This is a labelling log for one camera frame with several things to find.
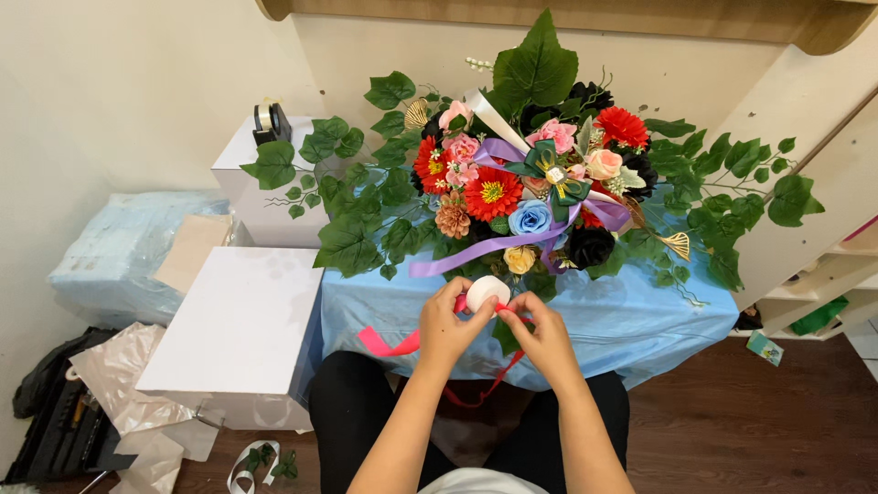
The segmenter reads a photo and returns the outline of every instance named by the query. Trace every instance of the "table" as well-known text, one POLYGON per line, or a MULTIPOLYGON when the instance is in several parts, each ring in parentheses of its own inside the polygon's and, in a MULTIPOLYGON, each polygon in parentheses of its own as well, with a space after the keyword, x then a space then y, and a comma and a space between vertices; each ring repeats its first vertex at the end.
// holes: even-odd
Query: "table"
MULTIPOLYGON (((417 327, 424 302, 445 283, 441 276, 407 277, 409 262, 430 259, 430 252, 407 258, 392 281, 378 270, 343 279, 337 270, 327 269, 322 282, 323 356, 337 350, 369 355, 356 336, 369 325, 388 345, 398 345, 417 327)), ((558 296, 549 306, 565 319, 582 374, 615 370, 631 389, 728 336, 738 309, 730 293, 708 276, 707 263, 705 255, 696 254, 687 265, 692 277, 686 288, 710 302, 704 307, 693 306, 673 287, 656 287, 644 265, 626 264, 618 276, 595 281, 576 270, 559 276, 558 296)), ((509 363, 500 342, 491 337, 493 325, 479 333, 451 379, 493 379, 509 363)), ((417 359, 415 352, 380 361, 390 372, 410 376, 417 359)), ((527 357, 504 381, 533 391, 549 388, 527 357)))

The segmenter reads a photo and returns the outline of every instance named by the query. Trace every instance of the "wooden floor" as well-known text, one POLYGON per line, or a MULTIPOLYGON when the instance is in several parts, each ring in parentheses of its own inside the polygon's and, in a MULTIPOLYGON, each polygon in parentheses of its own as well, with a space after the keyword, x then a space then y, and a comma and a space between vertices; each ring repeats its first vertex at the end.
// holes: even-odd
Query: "wooden floor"
MULTIPOLYGON (((778 368, 746 350, 743 338, 728 338, 631 390, 628 473, 638 493, 878 492, 878 384, 845 337, 779 343, 785 352, 778 368)), ((459 395, 466 399, 465 390, 459 395)), ((444 403, 435 432, 463 421, 481 431, 479 437, 496 440, 514 426, 510 416, 527 395, 507 386, 476 412, 444 403)), ((300 477, 260 484, 257 493, 320 491, 313 433, 224 430, 207 462, 184 462, 175 492, 227 492, 232 462, 259 439, 294 447, 300 477)), ((472 444, 455 446, 455 433, 437 439, 456 461, 481 455, 472 444)), ((257 479, 263 475, 257 470, 257 479)), ((87 482, 42 489, 76 494, 87 482)))

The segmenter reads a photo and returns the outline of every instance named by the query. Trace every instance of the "flower arrangement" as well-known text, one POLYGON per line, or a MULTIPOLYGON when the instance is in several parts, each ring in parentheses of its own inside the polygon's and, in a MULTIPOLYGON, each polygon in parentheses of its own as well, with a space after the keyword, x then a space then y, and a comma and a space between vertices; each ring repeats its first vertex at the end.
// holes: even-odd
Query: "flower arrangement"
POLYGON ((371 127, 385 144, 368 154, 362 130, 339 117, 313 121, 299 150, 305 160, 361 155, 360 162, 318 171, 318 180, 291 163, 289 142, 269 142, 256 163, 242 166, 263 189, 303 174, 301 187, 286 193, 290 215, 321 202, 332 215, 315 266, 346 277, 379 269, 390 280, 406 255, 432 247, 434 262, 412 263, 409 275, 493 274, 548 301, 566 269, 595 280, 617 274, 628 258, 645 258, 658 286, 697 304, 685 289, 690 247, 737 291, 734 244, 766 211, 785 227, 823 212, 810 194, 813 181, 788 173, 794 162, 780 156, 795 138, 773 152, 760 139, 732 144, 722 134, 702 151, 706 130, 685 120, 641 120, 615 105, 612 75, 575 82, 578 56, 558 44, 548 9, 520 46, 495 62, 466 63, 493 74, 490 91, 454 99, 397 71, 372 77, 364 96, 386 112, 371 127), (740 183, 706 183, 723 167, 740 183), (745 186, 785 172, 768 195, 745 186), (705 185, 736 197, 711 195, 705 185), (685 217, 688 229, 673 231, 666 214, 685 217))

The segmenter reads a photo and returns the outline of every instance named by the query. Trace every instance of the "black rose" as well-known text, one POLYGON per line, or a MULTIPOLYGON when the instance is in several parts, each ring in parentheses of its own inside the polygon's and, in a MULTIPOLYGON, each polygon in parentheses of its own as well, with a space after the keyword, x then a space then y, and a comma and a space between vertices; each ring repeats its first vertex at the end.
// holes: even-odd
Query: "black rose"
POLYGON ((412 185, 418 191, 418 197, 424 195, 424 184, 421 183, 421 176, 418 175, 417 171, 412 170, 412 185))
POLYGON ((522 110, 522 123, 519 126, 522 129, 522 134, 531 135, 534 133, 538 127, 534 127, 530 125, 530 121, 534 119, 540 113, 549 112, 550 117, 547 120, 554 119, 558 115, 561 114, 561 111, 557 108, 553 108, 551 106, 537 106, 534 104, 530 104, 524 107, 522 110))
POLYGON ((615 238, 603 227, 573 229, 570 235, 570 260, 582 271, 607 262, 613 253, 615 238))
POLYGON ((650 158, 646 155, 646 152, 639 155, 628 153, 622 156, 622 165, 636 171, 637 175, 646 182, 646 187, 629 189, 628 195, 636 199, 637 202, 643 202, 644 199, 652 197, 652 191, 656 188, 659 175, 652 169, 652 163, 650 163, 650 158))
POLYGON ((470 238, 472 239, 473 243, 488 240, 489 238, 497 238, 498 236, 505 235, 502 235, 492 230, 490 223, 481 222, 470 216, 470 238))
MULTIPOLYGON (((586 87, 583 83, 576 83, 573 85, 572 89, 570 89, 570 95, 567 99, 570 98, 582 98, 582 103, 588 101, 597 91, 599 90, 598 85, 595 83, 588 83, 586 87)), ((610 106, 615 105, 613 102, 613 95, 610 94, 609 91, 604 91, 598 96, 594 98, 592 103, 586 105, 586 109, 592 108, 600 112, 604 108, 609 108, 610 106)))
POLYGON ((445 110, 441 112, 436 112, 433 115, 433 118, 427 122, 427 125, 424 126, 424 129, 421 130, 421 139, 427 139, 428 135, 432 135, 436 139, 436 147, 439 147, 439 143, 442 142, 443 130, 439 127, 439 117, 445 113, 445 110))

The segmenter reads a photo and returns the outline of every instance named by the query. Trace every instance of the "white box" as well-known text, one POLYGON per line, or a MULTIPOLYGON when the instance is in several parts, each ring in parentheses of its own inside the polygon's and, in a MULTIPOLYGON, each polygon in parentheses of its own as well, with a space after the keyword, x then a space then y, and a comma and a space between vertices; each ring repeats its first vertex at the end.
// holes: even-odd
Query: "white box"
MULTIPOLYGON (((287 117, 292 126, 292 146, 296 149, 293 164, 313 170, 314 165, 299 155, 305 136, 314 130, 311 117, 287 117)), ((253 131, 256 129, 253 117, 244 120, 238 132, 223 149, 216 163, 211 167, 213 176, 219 182, 226 196, 232 202, 235 216, 244 223, 253 241, 260 247, 292 247, 299 249, 319 249, 317 233, 329 223, 326 210, 321 202, 314 209, 303 203, 305 214, 293 220, 289 205, 272 206, 284 196, 291 187, 301 187, 301 171, 289 184, 273 191, 259 189, 259 181, 241 169, 241 165, 256 161, 256 142, 253 131)))
POLYGON ((215 247, 135 388, 232 429, 311 429, 323 350, 316 255, 215 247))

